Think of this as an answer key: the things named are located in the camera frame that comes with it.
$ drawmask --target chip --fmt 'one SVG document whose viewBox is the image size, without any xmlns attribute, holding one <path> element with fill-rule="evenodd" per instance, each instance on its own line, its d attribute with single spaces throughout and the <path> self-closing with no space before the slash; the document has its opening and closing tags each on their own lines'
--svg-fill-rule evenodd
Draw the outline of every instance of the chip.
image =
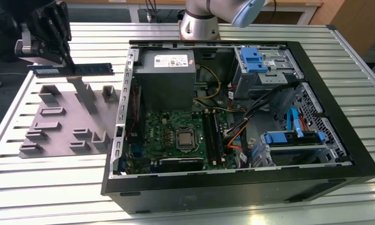
<svg viewBox="0 0 375 225">
<path fill-rule="evenodd" d="M 189 153 L 197 148 L 197 135 L 194 127 L 177 127 L 177 149 Z"/>
<path fill-rule="evenodd" d="M 178 134 L 179 145 L 193 145 L 191 133 Z"/>
</svg>

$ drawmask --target floor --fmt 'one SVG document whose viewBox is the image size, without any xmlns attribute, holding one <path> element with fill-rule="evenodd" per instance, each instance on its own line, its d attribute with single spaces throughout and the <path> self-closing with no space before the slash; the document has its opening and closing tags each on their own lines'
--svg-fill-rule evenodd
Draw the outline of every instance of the floor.
<svg viewBox="0 0 375 225">
<path fill-rule="evenodd" d="M 178 10 L 161 10 L 158 16 L 165 23 L 178 22 Z M 147 22 L 147 12 L 145 10 L 141 10 L 139 17 L 142 22 Z M 73 22 L 130 22 L 129 11 L 119 9 L 70 9 L 70 19 Z M 375 44 L 364 59 L 366 62 L 375 62 Z M 23 60 L 14 63 L 0 61 L 0 80 L 3 81 L 3 86 L 0 87 L 0 122 L 26 79 L 28 64 Z"/>
</svg>

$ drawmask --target slotted aluminum surface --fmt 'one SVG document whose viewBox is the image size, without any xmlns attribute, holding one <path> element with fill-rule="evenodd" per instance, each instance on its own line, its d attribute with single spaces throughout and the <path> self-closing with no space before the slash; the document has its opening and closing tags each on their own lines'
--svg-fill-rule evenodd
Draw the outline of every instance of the slotted aluminum surface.
<svg viewBox="0 0 375 225">
<path fill-rule="evenodd" d="M 85 77 L 94 90 L 121 88 L 131 39 L 178 39 L 177 24 L 74 23 L 75 63 L 111 62 L 115 76 Z M 223 40 L 300 41 L 375 160 L 375 75 L 340 33 L 325 26 L 221 25 Z M 73 90 L 66 78 L 28 75 L 0 126 L 0 224 L 375 224 L 375 179 L 293 204 L 129 215 L 101 195 L 106 155 L 20 159 L 43 84 Z"/>
</svg>

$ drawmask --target motherboard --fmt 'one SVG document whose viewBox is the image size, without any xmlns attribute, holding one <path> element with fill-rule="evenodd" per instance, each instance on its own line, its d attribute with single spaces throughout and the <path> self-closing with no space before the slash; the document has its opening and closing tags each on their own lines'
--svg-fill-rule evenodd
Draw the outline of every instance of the motherboard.
<svg viewBox="0 0 375 225">
<path fill-rule="evenodd" d="M 181 166 L 201 171 L 237 168 L 235 154 L 225 151 L 218 135 L 226 129 L 225 111 L 149 112 L 145 144 L 131 146 L 134 173 L 157 173 L 163 167 L 177 172 Z"/>
</svg>

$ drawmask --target yellow wire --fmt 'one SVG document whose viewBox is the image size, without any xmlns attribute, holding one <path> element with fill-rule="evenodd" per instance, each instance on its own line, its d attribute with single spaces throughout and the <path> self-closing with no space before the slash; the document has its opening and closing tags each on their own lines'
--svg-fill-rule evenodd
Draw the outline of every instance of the yellow wire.
<svg viewBox="0 0 375 225">
<path fill-rule="evenodd" d="M 217 76 L 215 73 L 213 72 L 213 70 L 211 70 L 207 66 L 203 66 L 203 65 L 201 65 L 201 66 L 205 67 L 205 68 L 210 71 L 210 73 L 214 75 L 215 79 L 218 80 L 218 90 L 217 90 L 217 92 L 214 93 L 214 95 L 210 95 L 210 96 L 207 96 L 207 97 L 195 97 L 194 99 L 210 99 L 210 98 L 213 98 L 215 95 L 218 95 L 218 93 L 219 93 L 219 91 L 221 91 L 221 81 L 219 81 L 218 76 Z"/>
</svg>

